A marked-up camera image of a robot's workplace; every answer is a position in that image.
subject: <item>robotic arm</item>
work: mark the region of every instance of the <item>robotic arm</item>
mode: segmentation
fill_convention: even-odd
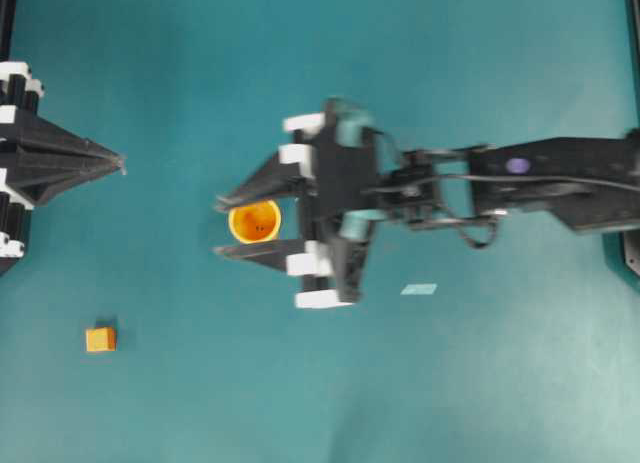
[[[640,227],[640,138],[551,138],[503,148],[399,152],[363,110],[331,99],[323,113],[285,121],[293,142],[281,146],[248,180],[220,197],[228,211],[260,200],[297,198],[296,239],[222,247],[216,251],[299,277],[299,308],[330,308],[359,300],[360,279],[375,227],[404,223],[414,231],[454,228],[484,248],[510,209],[545,210],[575,232]],[[380,171],[377,148],[391,144],[397,168]],[[462,161],[464,174],[439,173]],[[440,186],[469,182],[473,215],[458,217]],[[478,241],[469,227],[483,227]]]

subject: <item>teal surface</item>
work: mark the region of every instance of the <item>teal surface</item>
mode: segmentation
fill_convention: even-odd
[[[215,195],[328,95],[407,148],[636,126],[624,0],[20,0],[13,57],[41,114],[129,174],[38,210],[0,280],[2,463],[640,459],[613,241],[544,214],[484,252],[384,226],[362,304],[325,312],[210,253],[231,243]],[[84,352],[96,321],[116,353]]]

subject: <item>orange cube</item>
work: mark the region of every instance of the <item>orange cube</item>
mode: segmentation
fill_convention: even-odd
[[[116,330],[110,327],[87,330],[87,351],[96,353],[100,351],[115,351]]]

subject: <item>white block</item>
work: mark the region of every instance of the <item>white block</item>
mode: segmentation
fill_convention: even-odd
[[[311,145],[297,143],[280,145],[278,157],[283,165],[298,163],[300,174],[304,178],[313,178],[313,147]]]
[[[16,121],[16,109],[13,105],[0,106],[0,124],[12,125]]]
[[[0,257],[22,258],[24,256],[24,244],[17,240],[11,240],[8,244],[0,247]]]
[[[315,240],[305,241],[304,245],[304,253],[287,255],[287,274],[289,276],[332,276],[333,268],[327,245]]]
[[[292,116],[282,122],[282,127],[287,133],[302,130],[308,136],[318,133],[324,126],[324,113],[311,113],[308,115]]]
[[[28,80],[25,84],[24,91],[35,91],[40,98],[44,96],[44,88],[40,80]]]
[[[296,294],[296,308],[326,310],[339,306],[351,306],[353,303],[338,301],[336,290],[305,291]]]
[[[24,61],[3,61],[0,63],[0,80],[9,81],[11,75],[22,75],[31,79],[31,70]]]

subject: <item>orange cup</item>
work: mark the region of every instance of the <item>orange cup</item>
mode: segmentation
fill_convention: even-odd
[[[259,243],[278,237],[282,215],[273,200],[234,208],[229,213],[229,229],[241,243]]]

